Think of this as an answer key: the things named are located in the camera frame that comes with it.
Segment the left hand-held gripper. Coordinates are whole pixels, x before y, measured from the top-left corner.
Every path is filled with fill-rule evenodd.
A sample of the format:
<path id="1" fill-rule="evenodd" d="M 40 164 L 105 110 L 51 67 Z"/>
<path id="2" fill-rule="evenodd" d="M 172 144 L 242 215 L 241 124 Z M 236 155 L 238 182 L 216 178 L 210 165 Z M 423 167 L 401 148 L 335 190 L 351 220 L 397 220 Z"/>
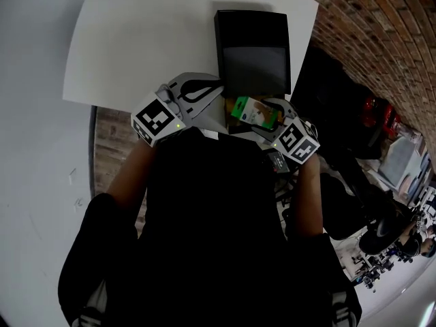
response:
<path id="1" fill-rule="evenodd" d="M 197 123 L 224 125 L 222 91 L 223 81 L 214 75 L 182 73 L 145 95 L 131 113 L 131 126 L 140 138 L 154 147 L 159 141 L 187 129 L 187 113 Z"/>

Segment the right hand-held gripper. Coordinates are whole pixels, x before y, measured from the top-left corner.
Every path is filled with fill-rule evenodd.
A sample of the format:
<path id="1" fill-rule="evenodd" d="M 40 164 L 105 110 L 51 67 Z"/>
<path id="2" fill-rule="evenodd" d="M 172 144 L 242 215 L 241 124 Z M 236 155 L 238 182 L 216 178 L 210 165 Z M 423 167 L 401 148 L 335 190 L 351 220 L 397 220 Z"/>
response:
<path id="1" fill-rule="evenodd" d="M 282 117 L 293 119 L 289 125 L 282 125 L 274 129 L 266 129 L 254 125 L 253 132 L 272 143 L 272 147 L 292 161 L 303 165 L 320 147 L 314 133 L 297 117 L 294 107 L 286 99 L 269 97 L 261 100 L 282 113 Z"/>

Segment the green and white plaster box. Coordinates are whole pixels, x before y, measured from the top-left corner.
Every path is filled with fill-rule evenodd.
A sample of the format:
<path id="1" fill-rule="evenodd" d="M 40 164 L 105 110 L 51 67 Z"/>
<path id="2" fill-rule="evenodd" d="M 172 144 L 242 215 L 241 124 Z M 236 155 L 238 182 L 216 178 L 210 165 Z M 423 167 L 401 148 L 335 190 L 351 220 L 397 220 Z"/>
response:
<path id="1" fill-rule="evenodd" d="M 251 97 L 238 97 L 230 115 L 251 126 L 272 129 L 279 111 Z"/>

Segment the person's left forearm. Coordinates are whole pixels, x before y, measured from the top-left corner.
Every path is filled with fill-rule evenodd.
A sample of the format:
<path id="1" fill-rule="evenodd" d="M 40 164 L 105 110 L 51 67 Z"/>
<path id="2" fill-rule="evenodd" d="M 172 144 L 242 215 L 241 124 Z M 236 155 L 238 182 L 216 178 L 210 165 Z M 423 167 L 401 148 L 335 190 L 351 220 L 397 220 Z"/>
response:
<path id="1" fill-rule="evenodd" d="M 106 191 L 130 221 L 138 216 L 155 156 L 156 148 L 139 139 Z"/>

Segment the person's right forearm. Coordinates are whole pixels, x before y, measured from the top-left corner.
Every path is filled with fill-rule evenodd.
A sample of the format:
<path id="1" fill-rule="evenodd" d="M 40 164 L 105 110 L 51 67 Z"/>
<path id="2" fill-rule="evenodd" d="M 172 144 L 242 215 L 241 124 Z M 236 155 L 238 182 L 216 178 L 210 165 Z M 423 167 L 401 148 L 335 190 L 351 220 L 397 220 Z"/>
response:
<path id="1" fill-rule="evenodd" d="M 293 200 L 297 235 L 308 238 L 323 234 L 320 160 L 317 153 L 299 168 Z"/>

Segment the black rectangular box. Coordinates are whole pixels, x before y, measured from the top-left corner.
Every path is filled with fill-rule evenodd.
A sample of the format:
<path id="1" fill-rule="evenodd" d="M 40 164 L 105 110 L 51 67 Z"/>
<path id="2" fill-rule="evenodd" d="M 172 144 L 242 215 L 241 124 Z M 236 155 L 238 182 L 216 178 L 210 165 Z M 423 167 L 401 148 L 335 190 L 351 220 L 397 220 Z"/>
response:
<path id="1" fill-rule="evenodd" d="M 290 41 L 286 14 L 219 10 L 214 23 L 224 97 L 283 98 L 290 92 Z"/>

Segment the small black device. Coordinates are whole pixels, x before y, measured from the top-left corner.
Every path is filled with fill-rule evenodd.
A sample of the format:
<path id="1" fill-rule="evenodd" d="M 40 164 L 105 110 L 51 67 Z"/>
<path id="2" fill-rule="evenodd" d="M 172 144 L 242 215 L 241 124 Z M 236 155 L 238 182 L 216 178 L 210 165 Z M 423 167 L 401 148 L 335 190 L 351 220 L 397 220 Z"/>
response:
<path id="1" fill-rule="evenodd" d="M 272 163 L 273 170 L 277 174 L 286 174 L 290 172 L 284 156 L 279 151 L 271 151 L 267 153 L 266 156 L 269 158 L 270 162 Z"/>

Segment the black office chair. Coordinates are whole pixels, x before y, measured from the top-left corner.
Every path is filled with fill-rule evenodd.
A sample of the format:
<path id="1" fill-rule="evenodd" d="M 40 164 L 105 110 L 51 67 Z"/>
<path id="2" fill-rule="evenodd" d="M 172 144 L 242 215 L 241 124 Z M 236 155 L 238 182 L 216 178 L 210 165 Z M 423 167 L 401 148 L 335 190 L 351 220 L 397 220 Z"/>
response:
<path id="1" fill-rule="evenodd" d="M 359 248 L 376 255 L 392 245 L 411 223 L 411 210 L 376 185 L 369 185 L 369 197 L 361 201 L 346 192 L 337 178 L 320 175 L 323 227 L 335 240 L 345 240 L 363 228 Z"/>
<path id="2" fill-rule="evenodd" d="M 351 151 L 358 159 L 382 156 L 383 134 L 375 137 L 360 119 L 365 99 L 373 92 L 354 82 L 340 61 L 324 50 L 307 49 L 291 103 L 317 130 L 324 157 Z"/>

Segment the red object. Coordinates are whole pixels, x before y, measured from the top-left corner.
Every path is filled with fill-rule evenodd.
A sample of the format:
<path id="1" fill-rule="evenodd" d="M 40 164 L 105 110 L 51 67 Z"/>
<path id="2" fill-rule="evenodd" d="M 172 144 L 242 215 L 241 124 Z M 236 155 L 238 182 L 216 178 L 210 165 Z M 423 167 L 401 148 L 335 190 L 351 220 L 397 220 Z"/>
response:
<path id="1" fill-rule="evenodd" d="M 401 118 L 394 106 L 386 99 L 369 95 L 364 102 L 360 119 L 365 127 L 372 130 L 375 137 L 385 134 L 397 136 L 397 127 Z"/>

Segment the stack of grey panels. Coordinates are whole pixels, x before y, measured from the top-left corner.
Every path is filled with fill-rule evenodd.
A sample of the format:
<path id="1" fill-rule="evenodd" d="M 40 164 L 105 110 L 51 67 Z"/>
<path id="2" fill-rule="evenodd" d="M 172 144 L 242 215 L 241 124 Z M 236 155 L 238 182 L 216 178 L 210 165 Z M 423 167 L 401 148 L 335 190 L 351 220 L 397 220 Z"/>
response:
<path id="1" fill-rule="evenodd" d="M 394 192 L 408 197 L 422 174 L 424 160 L 429 157 L 426 142 L 420 137 L 417 142 L 399 136 L 389 147 L 377 175 Z"/>

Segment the person's black shirt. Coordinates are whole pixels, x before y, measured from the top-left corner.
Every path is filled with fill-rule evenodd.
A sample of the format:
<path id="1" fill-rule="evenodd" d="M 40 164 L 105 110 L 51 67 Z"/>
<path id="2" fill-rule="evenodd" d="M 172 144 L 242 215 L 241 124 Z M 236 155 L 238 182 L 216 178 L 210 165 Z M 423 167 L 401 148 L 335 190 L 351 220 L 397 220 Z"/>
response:
<path id="1" fill-rule="evenodd" d="M 362 308 L 329 236 L 282 224 L 260 147 L 196 128 L 156 147 L 135 221 L 106 192 L 89 203 L 58 298 L 71 327 L 85 307 L 102 327 L 332 327 L 332 294 Z"/>

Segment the person's right shoe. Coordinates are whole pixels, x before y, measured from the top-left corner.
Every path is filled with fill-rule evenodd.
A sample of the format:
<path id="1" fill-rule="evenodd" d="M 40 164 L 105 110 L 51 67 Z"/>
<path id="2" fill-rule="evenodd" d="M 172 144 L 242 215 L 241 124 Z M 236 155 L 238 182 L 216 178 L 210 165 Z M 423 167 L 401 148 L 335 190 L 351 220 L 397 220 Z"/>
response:
<path id="1" fill-rule="evenodd" d="M 335 292 L 332 294 L 330 313 L 332 327 L 357 327 L 356 315 L 347 299 L 347 292 Z"/>

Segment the person's shoe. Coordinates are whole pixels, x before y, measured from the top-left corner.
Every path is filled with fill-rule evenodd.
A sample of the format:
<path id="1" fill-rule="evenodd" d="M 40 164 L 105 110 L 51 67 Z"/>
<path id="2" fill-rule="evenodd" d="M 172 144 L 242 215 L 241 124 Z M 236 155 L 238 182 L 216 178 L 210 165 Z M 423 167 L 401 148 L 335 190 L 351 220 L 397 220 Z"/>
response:
<path id="1" fill-rule="evenodd" d="M 347 299 L 347 292 L 335 292 L 332 294 L 330 313 L 332 327 L 357 327 L 356 315 Z"/>
<path id="2" fill-rule="evenodd" d="M 104 314 L 95 307 L 83 308 L 74 318 L 71 327 L 102 327 Z"/>

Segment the person's left shoe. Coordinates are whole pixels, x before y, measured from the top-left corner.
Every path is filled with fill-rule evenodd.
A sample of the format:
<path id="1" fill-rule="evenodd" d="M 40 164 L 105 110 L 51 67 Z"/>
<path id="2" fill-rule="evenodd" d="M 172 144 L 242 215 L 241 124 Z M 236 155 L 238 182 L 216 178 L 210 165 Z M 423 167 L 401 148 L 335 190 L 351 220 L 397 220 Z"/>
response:
<path id="1" fill-rule="evenodd" d="M 102 327 L 104 314 L 95 307 L 83 308 L 74 318 L 71 327 Z"/>

